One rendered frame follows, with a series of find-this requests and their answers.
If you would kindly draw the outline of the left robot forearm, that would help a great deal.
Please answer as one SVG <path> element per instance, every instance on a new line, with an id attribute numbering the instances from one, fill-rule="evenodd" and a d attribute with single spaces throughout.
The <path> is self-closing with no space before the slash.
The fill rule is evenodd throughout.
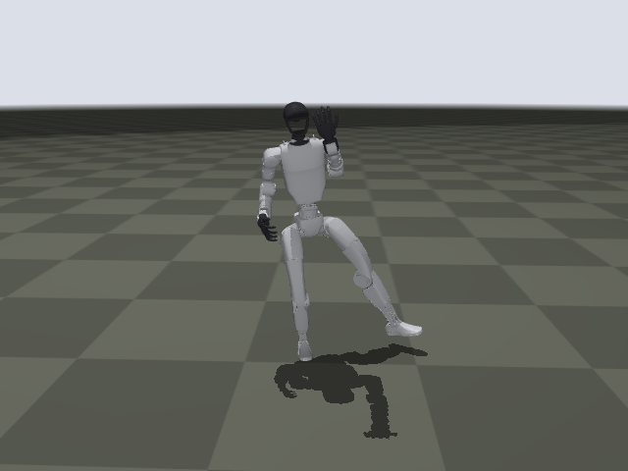
<path id="1" fill-rule="evenodd" d="M 336 143 L 333 142 L 330 144 L 326 144 L 326 149 L 328 152 L 328 154 L 326 154 L 328 158 L 329 168 L 335 172 L 342 170 L 344 173 L 344 164 L 340 156 L 340 151 L 338 151 L 337 149 Z"/>

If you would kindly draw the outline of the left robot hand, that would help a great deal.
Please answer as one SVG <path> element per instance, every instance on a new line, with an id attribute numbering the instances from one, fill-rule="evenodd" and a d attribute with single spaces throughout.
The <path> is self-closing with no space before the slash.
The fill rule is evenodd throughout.
<path id="1" fill-rule="evenodd" d="M 318 134 L 320 134 L 325 139 L 323 141 L 325 152 L 328 154 L 327 149 L 326 149 L 326 144 L 330 144 L 330 143 L 333 143 L 333 142 L 336 143 L 337 149 L 339 151 L 339 145 L 338 145 L 337 138 L 334 137 L 335 134 L 337 133 L 336 132 L 336 128 L 338 126 L 339 114 L 338 113 L 335 114 L 335 122 L 333 123 L 332 122 L 332 116 L 331 116 L 330 107 L 327 106 L 329 120 L 327 120 L 327 117 L 326 117 L 325 110 L 324 110 L 323 106 L 321 107 L 321 110 L 322 110 L 323 118 L 324 118 L 324 121 L 325 121 L 324 123 L 322 121 L 322 118 L 321 118 L 319 110 L 316 109 L 316 113 L 317 113 L 319 122 L 321 124 L 320 126 L 319 126 L 319 124 L 317 122 L 317 119 L 316 119 L 314 113 L 311 113 L 311 115 L 312 115 L 314 123 L 315 123 L 315 125 L 317 127 Z"/>

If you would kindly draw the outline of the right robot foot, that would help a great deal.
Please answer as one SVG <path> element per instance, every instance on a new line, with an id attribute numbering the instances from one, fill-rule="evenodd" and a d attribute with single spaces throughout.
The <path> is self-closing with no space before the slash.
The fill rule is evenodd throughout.
<path id="1" fill-rule="evenodd" d="M 313 358 L 309 343 L 304 342 L 304 340 L 302 341 L 302 344 L 299 344 L 298 342 L 298 358 L 301 361 L 309 361 Z"/>

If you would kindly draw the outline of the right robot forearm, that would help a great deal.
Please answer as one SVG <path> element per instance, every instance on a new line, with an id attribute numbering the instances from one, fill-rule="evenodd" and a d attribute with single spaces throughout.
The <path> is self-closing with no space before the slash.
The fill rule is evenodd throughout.
<path id="1" fill-rule="evenodd" d="M 266 214 L 266 216 L 270 218 L 271 220 L 273 198 L 270 197 L 269 195 L 263 195 L 262 188 L 263 188 L 263 183 L 261 183 L 260 185 L 260 192 L 259 192 L 259 215 Z M 257 216 L 257 222 L 259 219 L 259 215 Z M 269 224 L 270 224 L 270 221 L 269 221 Z"/>

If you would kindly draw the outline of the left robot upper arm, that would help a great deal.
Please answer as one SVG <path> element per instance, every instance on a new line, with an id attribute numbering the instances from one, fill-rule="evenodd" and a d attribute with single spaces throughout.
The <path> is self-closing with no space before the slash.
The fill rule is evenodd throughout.
<path id="1" fill-rule="evenodd" d="M 320 142 L 322 143 L 322 145 L 323 145 L 323 141 L 324 141 L 324 140 L 325 140 L 324 138 L 323 138 L 323 139 L 320 139 Z M 324 148 L 324 145 L 323 145 L 323 148 Z M 325 148 L 324 148 L 324 152 L 325 152 Z M 327 157 L 326 152 L 325 152 L 325 155 L 326 155 L 326 157 Z M 327 160 L 328 160 L 328 158 L 327 158 Z M 329 176 L 330 176 L 330 177 L 333 177 L 333 178 L 338 178 L 338 177 L 341 177 L 341 176 L 343 175 L 343 171 L 342 171 L 342 170 L 337 171 L 337 172 L 332 171 L 332 170 L 329 168 L 329 165 L 327 165 L 327 169 L 328 169 L 328 173 L 329 173 Z"/>

